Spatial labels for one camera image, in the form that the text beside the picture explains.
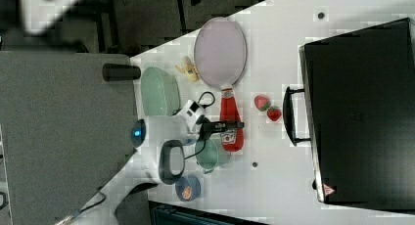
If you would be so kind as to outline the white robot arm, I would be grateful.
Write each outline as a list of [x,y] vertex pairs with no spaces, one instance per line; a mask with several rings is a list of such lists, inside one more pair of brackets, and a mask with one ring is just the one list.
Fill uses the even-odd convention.
[[147,116],[132,129],[135,153],[125,166],[81,208],[54,225],[118,225],[115,211],[137,187],[147,189],[159,184],[172,185],[185,169],[183,148],[214,133],[241,130],[237,120],[209,121],[179,114]]

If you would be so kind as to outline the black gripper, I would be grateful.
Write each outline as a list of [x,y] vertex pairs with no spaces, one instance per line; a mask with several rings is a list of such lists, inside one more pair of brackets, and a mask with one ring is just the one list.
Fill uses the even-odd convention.
[[200,130],[200,140],[208,140],[210,136],[214,133],[238,132],[238,131],[244,130],[244,128],[221,130],[222,126],[223,127],[245,127],[245,123],[241,121],[211,122],[207,118],[205,118],[202,122],[202,127]]

